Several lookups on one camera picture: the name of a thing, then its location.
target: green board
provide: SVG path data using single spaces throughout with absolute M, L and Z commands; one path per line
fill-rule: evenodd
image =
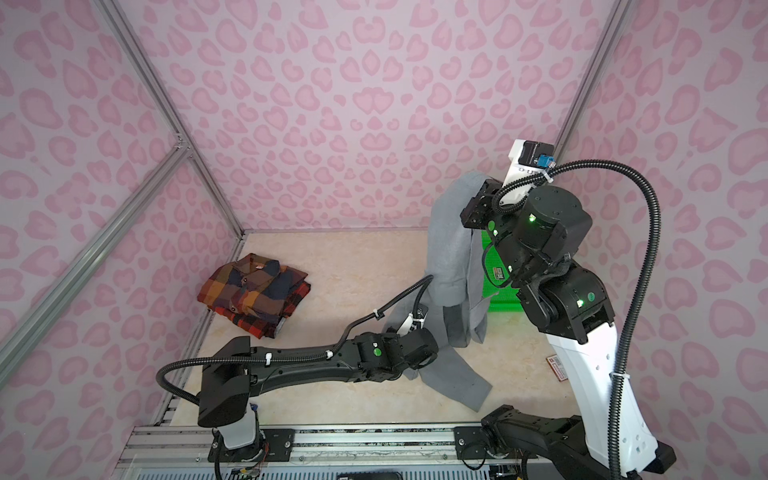
M 491 243 L 491 237 L 488 236 L 488 232 L 482 232 L 482 247 L 483 250 Z M 507 270 L 502 263 L 502 259 L 498 257 L 495 248 L 491 248 L 488 251 L 488 255 L 485 256 L 485 268 L 488 269 L 488 275 L 491 276 L 493 281 L 498 285 L 507 278 Z M 518 289 L 505 287 L 498 289 L 488 282 L 488 279 L 483 276 L 482 295 L 491 296 L 498 292 L 496 296 L 491 299 L 491 305 L 488 308 L 489 312 L 522 312 L 523 308 L 520 305 L 520 300 L 517 298 Z

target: grey sleeve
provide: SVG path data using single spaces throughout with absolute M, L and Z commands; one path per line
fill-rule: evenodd
M 389 327 L 397 329 L 402 325 L 402 321 L 413 307 L 414 299 L 415 293 L 412 293 L 393 307 L 392 314 L 387 316 L 384 331 Z M 478 375 L 450 346 L 442 315 L 443 308 L 435 305 L 429 291 L 422 297 L 422 303 L 429 308 L 424 327 L 435 337 L 440 350 L 432 364 L 418 372 L 407 369 L 403 375 L 411 380 L 421 376 L 422 381 L 430 388 L 477 412 L 491 392 L 492 385 Z

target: grey cloth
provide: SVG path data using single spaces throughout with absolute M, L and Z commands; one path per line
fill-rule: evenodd
M 487 179 L 480 172 L 462 175 L 432 207 L 427 233 L 427 268 L 435 278 L 422 297 L 429 308 L 424 327 L 440 348 L 435 362 L 406 370 L 407 378 L 422 381 L 441 394 L 479 411 L 491 384 L 478 375 L 453 347 L 469 340 L 482 343 L 487 330 L 489 298 L 482 296 L 482 239 L 479 230 L 462 226 L 459 214 Z M 387 315 L 385 329 L 398 329 L 413 307 L 416 293 L 401 300 Z

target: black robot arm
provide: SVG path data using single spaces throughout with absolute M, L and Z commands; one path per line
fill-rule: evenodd
M 214 359 L 241 357 L 253 362 L 209 363 L 203 367 L 197 424 L 220 428 L 237 422 L 247 410 L 250 397 L 286 386 L 396 380 L 405 369 L 420 369 L 431 363 L 438 352 L 427 329 L 415 329 L 404 336 L 362 333 L 345 341 L 329 359 L 333 347 L 270 349 L 250 346 L 248 336 L 230 340 Z

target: metal track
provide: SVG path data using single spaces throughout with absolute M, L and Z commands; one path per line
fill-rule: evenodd
M 262 425 L 294 429 L 291 465 L 456 465 L 453 428 L 468 423 Z M 137 427 L 128 439 L 116 469 L 209 467 L 213 437 L 200 427 Z M 488 459 L 488 463 L 514 463 Z M 229 466 L 247 466 L 248 463 Z

